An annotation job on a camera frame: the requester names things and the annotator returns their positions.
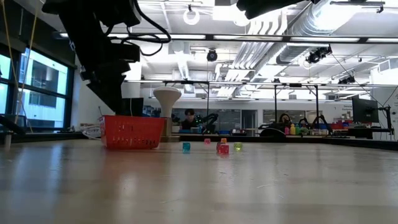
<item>man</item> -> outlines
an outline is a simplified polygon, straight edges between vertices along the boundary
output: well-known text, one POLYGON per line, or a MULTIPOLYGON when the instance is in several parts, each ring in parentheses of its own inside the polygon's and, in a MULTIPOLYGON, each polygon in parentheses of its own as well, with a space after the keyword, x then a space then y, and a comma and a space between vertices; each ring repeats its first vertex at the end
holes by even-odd
POLYGON ((181 122, 182 130, 191 130, 191 128, 196 128, 197 123, 195 121, 195 111, 193 109, 185 110, 185 121, 181 122))

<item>bottle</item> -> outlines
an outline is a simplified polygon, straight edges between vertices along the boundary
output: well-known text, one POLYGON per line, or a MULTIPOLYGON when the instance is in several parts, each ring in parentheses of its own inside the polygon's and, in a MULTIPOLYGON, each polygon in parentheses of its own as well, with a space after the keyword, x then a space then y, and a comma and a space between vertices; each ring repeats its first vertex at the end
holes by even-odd
POLYGON ((296 135, 296 128, 294 127, 294 124, 292 124, 292 125, 290 126, 290 134, 291 134, 291 135, 296 135))
POLYGON ((296 135, 300 135, 301 131, 300 131, 300 126, 297 124, 296 125, 296 135))

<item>plastic basket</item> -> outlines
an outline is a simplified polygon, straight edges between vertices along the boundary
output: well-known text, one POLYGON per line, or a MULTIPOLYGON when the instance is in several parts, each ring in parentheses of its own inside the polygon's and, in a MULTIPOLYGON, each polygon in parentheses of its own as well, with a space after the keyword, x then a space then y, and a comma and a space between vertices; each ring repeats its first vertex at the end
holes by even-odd
POLYGON ((164 118, 110 116, 101 118, 101 140, 108 149, 153 149, 159 145, 164 118))

